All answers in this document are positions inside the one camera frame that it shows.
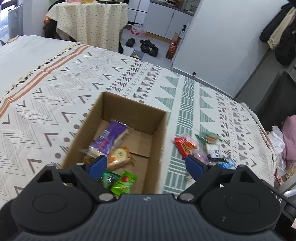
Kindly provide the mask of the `purple pastry packet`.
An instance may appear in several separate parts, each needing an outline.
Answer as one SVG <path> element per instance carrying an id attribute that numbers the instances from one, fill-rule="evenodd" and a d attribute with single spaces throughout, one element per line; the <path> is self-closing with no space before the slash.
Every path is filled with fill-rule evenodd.
<path id="1" fill-rule="evenodd" d="M 204 163 L 206 165 L 210 162 L 208 160 L 206 153 L 203 150 L 193 149 L 191 151 L 191 153 L 196 159 L 198 159 L 199 161 L 201 161 L 202 163 Z"/>

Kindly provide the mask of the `orange sandwich snack packet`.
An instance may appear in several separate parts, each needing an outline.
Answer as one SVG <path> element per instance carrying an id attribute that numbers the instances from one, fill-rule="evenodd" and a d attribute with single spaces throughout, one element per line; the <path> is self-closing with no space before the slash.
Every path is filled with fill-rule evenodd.
<path id="1" fill-rule="evenodd" d="M 106 156 L 107 171 L 114 171 L 127 164 L 135 165 L 136 163 L 128 147 L 113 148 L 109 154 L 104 154 L 94 148 L 82 149 L 81 152 L 88 156 L 84 158 L 87 163 L 99 157 L 100 155 Z"/>

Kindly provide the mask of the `white black snack packet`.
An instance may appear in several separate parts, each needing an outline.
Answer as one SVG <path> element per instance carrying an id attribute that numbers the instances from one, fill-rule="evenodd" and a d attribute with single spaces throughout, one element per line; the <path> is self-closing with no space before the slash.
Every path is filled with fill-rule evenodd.
<path id="1" fill-rule="evenodd" d="M 209 161 L 211 162 L 224 162 L 224 156 L 221 152 L 220 144 L 206 144 L 206 153 Z"/>

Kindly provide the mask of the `red snack bar packet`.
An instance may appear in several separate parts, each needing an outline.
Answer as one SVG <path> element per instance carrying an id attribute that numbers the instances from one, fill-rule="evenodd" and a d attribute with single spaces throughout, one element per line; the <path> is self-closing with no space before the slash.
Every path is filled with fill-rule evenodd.
<path id="1" fill-rule="evenodd" d="M 182 136 L 181 136 L 181 137 L 176 137 L 176 138 L 174 138 L 174 143 L 175 143 L 175 145 L 176 145 L 176 147 L 177 147 L 177 149 L 178 149 L 178 152 L 179 152 L 180 155 L 182 156 L 182 158 L 186 158 L 187 156 L 189 156 L 189 155 L 191 154 L 191 151 L 192 151 L 193 149 L 190 150 L 190 149 L 185 145 Z"/>

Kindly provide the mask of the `pink orange snack packet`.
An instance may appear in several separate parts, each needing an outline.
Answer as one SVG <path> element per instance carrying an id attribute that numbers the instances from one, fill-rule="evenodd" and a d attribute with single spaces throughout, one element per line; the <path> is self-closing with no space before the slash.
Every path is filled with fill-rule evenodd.
<path id="1" fill-rule="evenodd" d="M 195 140 L 193 137 L 184 135 L 182 136 L 185 145 L 191 150 L 191 149 L 197 149 L 199 146 L 199 142 Z"/>

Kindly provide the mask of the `green snack packet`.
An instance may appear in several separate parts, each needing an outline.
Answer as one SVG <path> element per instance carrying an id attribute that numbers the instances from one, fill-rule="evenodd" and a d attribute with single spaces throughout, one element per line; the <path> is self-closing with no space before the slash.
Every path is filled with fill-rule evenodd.
<path id="1" fill-rule="evenodd" d="M 120 175 L 105 171 L 98 180 L 105 189 L 117 197 L 121 196 L 121 194 L 130 194 L 136 181 L 137 175 L 128 171 L 123 171 Z"/>

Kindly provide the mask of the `blue snack packet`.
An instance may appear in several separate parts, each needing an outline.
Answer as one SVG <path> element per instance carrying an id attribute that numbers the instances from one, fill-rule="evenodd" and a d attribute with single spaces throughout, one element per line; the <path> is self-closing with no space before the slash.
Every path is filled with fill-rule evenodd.
<path id="1" fill-rule="evenodd" d="M 227 156 L 223 162 L 219 162 L 218 165 L 222 169 L 228 169 L 228 170 L 235 170 L 237 167 L 237 163 L 230 157 Z"/>

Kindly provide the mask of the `green biscuit packet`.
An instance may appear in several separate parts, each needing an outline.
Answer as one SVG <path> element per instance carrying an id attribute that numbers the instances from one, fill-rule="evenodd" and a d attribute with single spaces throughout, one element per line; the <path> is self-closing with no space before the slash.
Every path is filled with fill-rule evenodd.
<path id="1" fill-rule="evenodd" d="M 222 141 L 222 138 L 213 132 L 201 132 L 195 135 L 196 138 L 207 144 L 216 144 Z"/>

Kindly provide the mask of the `purple bread snack packet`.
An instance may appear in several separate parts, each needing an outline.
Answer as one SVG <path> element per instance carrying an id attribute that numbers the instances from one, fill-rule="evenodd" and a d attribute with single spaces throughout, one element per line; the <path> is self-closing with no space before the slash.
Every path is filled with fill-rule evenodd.
<path id="1" fill-rule="evenodd" d="M 108 156 L 114 148 L 117 148 L 122 139 L 129 133 L 130 127 L 120 121 L 112 120 L 101 135 L 89 146 L 93 156 Z"/>

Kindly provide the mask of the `brown cardboard box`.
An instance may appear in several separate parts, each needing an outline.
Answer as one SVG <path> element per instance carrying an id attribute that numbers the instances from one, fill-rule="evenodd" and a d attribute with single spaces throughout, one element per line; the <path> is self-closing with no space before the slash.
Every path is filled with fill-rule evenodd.
<path id="1" fill-rule="evenodd" d="M 121 121 L 131 129 L 121 145 L 129 148 L 136 163 L 126 164 L 117 169 L 117 173 L 126 170 L 137 175 L 132 193 L 157 194 L 166 118 L 167 113 L 162 109 L 111 92 L 102 92 L 70 145 L 62 168 L 82 162 L 85 158 L 82 149 L 88 148 L 112 120 Z"/>

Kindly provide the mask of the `patterned bed blanket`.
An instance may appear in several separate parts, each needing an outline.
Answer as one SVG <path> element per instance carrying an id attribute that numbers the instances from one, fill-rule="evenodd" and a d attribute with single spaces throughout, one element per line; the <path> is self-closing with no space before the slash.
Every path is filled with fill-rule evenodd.
<path id="1" fill-rule="evenodd" d="M 47 165 L 62 169 L 99 95 L 111 92 L 166 111 L 158 193 L 193 184 L 174 144 L 218 134 L 222 155 L 274 184 L 274 151 L 255 113 L 190 78 L 120 53 L 74 43 L 19 79 L 1 98 L 1 204 L 16 198 Z"/>

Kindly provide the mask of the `white crumpled cloth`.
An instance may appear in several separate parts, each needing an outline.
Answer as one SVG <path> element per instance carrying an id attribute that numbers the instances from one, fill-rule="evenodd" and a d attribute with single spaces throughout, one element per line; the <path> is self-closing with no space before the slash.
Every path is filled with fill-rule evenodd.
<path id="1" fill-rule="evenodd" d="M 274 148 L 276 166 L 279 170 L 284 171 L 287 167 L 287 162 L 285 159 L 285 142 L 283 140 L 283 133 L 278 126 L 272 126 L 272 131 L 268 133 L 268 137 Z"/>

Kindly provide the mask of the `pink cloth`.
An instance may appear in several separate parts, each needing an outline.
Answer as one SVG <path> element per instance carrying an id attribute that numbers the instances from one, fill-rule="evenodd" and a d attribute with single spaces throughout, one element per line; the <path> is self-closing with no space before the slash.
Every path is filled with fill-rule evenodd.
<path id="1" fill-rule="evenodd" d="M 283 133 L 283 139 L 285 143 L 285 159 L 287 166 L 290 168 L 295 164 L 295 142 L 296 142 L 296 116 L 288 116 L 282 124 L 281 131 Z"/>

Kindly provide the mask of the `black chair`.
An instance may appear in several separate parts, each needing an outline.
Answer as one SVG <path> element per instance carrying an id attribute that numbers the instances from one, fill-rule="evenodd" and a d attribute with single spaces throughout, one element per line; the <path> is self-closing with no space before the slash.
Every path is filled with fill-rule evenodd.
<path id="1" fill-rule="evenodd" d="M 277 73 L 255 113 L 266 131 L 295 114 L 295 82 L 287 72 Z"/>

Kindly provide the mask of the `black slipper single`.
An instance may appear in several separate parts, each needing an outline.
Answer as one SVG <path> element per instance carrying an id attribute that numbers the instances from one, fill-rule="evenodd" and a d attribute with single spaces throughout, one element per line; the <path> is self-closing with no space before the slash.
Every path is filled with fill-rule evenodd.
<path id="1" fill-rule="evenodd" d="M 126 43 L 125 43 L 125 45 L 126 45 L 127 47 L 130 47 L 130 48 L 132 48 L 132 47 L 134 46 L 134 44 L 135 44 L 135 39 L 134 39 L 134 38 L 129 38 L 129 39 L 126 41 Z"/>

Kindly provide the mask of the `black shoes pile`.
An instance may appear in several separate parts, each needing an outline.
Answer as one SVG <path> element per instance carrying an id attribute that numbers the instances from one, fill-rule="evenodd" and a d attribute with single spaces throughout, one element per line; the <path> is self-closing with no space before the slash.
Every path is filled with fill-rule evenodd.
<path id="1" fill-rule="evenodd" d="M 159 49 L 150 40 L 140 40 L 140 49 L 143 53 L 147 53 L 152 57 L 158 56 Z"/>

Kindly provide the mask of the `white bed sheet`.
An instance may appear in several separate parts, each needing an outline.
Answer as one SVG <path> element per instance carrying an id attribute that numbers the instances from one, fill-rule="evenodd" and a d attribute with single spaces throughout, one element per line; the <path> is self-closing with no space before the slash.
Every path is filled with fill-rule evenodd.
<path id="1" fill-rule="evenodd" d="M 1 96 L 20 78 L 73 44 L 70 41 L 30 35 L 19 36 L 1 46 Z"/>

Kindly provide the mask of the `round table with dotted cloth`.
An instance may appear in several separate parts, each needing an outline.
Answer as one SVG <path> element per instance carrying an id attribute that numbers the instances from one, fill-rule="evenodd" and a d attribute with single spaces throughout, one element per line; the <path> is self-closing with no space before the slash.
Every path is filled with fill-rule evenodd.
<path id="1" fill-rule="evenodd" d="M 46 14 L 57 22 L 62 40 L 74 39 L 82 44 L 117 52 L 119 33 L 128 23 L 126 3 L 59 3 Z"/>

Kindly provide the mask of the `pink water bottle pack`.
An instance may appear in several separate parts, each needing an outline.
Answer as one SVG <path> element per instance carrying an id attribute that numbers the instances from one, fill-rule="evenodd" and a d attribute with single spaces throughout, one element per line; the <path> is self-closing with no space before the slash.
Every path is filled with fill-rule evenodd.
<path id="1" fill-rule="evenodd" d="M 146 31 L 142 24 L 133 24 L 130 31 L 133 35 L 138 37 L 144 37 L 146 34 Z"/>

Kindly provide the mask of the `white kitchen cabinet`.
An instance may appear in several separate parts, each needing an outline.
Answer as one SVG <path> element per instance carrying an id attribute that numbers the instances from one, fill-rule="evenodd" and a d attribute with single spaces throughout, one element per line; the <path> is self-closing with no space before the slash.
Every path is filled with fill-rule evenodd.
<path id="1" fill-rule="evenodd" d="M 128 4 L 128 23 L 140 24 L 147 33 L 172 39 L 184 25 L 188 26 L 194 13 L 184 9 L 185 1 L 124 1 Z"/>

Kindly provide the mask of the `hanging coats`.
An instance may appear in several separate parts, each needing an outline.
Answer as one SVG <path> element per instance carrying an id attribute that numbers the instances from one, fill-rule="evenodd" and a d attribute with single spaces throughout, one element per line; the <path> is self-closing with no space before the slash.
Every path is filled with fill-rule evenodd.
<path id="1" fill-rule="evenodd" d="M 283 5 L 263 29 L 259 39 L 274 51 L 278 63 L 290 66 L 295 59 L 295 4 Z"/>

